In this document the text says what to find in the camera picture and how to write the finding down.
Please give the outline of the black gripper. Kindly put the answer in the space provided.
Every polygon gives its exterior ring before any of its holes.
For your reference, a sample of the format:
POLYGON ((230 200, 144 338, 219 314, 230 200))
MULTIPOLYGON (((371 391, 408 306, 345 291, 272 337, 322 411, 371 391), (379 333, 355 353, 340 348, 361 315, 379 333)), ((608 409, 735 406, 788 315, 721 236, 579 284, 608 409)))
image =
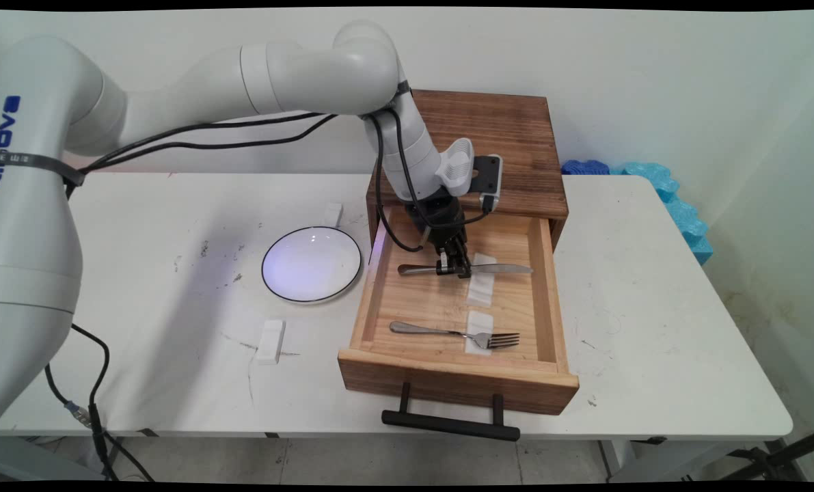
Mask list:
MULTIPOLYGON (((451 195, 435 195, 426 200, 419 200, 418 203, 425 217, 434 225, 444 226, 465 220, 460 200, 451 195)), ((463 225, 447 228, 427 228, 426 222, 422 220, 413 203, 407 204, 407 214, 418 231, 420 245, 433 247, 434 250, 437 250, 439 255, 437 261, 438 276, 452 274, 456 274, 459 278, 470 278, 472 276, 472 265, 466 248, 468 237, 463 225)))

